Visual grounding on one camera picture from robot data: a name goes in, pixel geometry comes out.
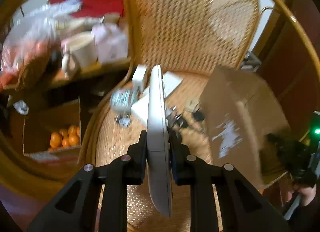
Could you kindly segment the person's right hand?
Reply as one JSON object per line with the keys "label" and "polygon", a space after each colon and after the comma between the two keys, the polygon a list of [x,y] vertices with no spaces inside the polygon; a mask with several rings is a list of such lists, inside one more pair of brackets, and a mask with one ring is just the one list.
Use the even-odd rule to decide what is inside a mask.
{"label": "person's right hand", "polygon": [[317,192],[317,186],[316,184],[314,186],[309,186],[305,184],[299,184],[299,183],[292,183],[292,190],[300,193],[301,199],[300,199],[300,206],[305,207],[309,205],[313,199],[316,196]]}

